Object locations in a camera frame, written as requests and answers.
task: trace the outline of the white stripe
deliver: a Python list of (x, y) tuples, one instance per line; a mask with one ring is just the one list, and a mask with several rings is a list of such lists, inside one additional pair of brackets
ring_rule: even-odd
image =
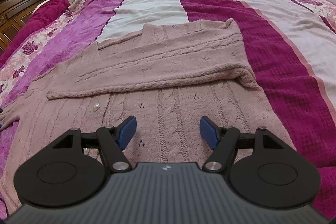
[(98, 43), (142, 30), (145, 23), (165, 25), (189, 22), (180, 0), (124, 0), (115, 12), (97, 38)]
[(261, 11), (298, 48), (336, 106), (336, 35), (316, 14), (290, 0), (238, 0)]

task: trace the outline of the magenta pillow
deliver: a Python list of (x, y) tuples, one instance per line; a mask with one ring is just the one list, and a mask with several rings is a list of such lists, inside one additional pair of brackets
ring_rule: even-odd
[(43, 4), (30, 17), (27, 24), (19, 30), (13, 41), (9, 44), (3, 54), (0, 55), (0, 67), (2, 67), (12, 53), (30, 37), (34, 32), (45, 28), (58, 19), (70, 6), (68, 0), (50, 0)]

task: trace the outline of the knit fabric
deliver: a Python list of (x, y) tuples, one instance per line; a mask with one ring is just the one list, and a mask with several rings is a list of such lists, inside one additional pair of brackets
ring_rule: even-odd
[[(211, 153), (199, 133), (204, 115), (242, 132), (265, 125), (293, 147), (255, 81), (232, 19), (145, 25), (99, 48), (91, 44), (35, 79), (4, 108), (1, 129), (19, 120), (0, 180), (9, 211), (20, 206), (13, 177), (23, 162), (69, 128), (94, 132), (129, 115), (138, 122), (125, 150), (132, 165), (193, 161), (202, 166)], [(99, 158), (94, 149), (89, 155)]]

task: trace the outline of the bed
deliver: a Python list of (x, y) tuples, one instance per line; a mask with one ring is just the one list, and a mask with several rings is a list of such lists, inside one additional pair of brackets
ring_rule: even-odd
[[(58, 19), (29, 36), (1, 67), (1, 107), (26, 92), (36, 77), (78, 55), (94, 41), (100, 44), (119, 39), (142, 30), (146, 23), (230, 18), (240, 28), (256, 81), (292, 144), (320, 172), (322, 186), (313, 206), (333, 218), (336, 5), (328, 0), (74, 0)], [(24, 51), (28, 48), (27, 59)], [(222, 123), (219, 117), (214, 119)], [(10, 213), (20, 206), (6, 191), (12, 179), (8, 161), (19, 153), (11, 148), (18, 126), (20, 122), (14, 121), (0, 132), (0, 176), (4, 173), (0, 189)]]

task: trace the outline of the pink cardigan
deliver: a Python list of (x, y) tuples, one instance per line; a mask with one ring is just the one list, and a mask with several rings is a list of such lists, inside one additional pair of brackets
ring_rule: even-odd
[[(201, 166), (211, 153), (199, 133), (203, 115), (242, 132), (265, 125), (293, 147), (255, 81), (232, 19), (145, 25), (121, 39), (91, 44), (35, 79), (4, 108), (1, 129), (20, 120), (0, 180), (10, 212), (20, 206), (13, 177), (24, 161), (69, 128), (93, 132), (129, 115), (138, 121), (125, 150), (133, 165), (196, 161)], [(89, 154), (98, 159), (94, 149)]]

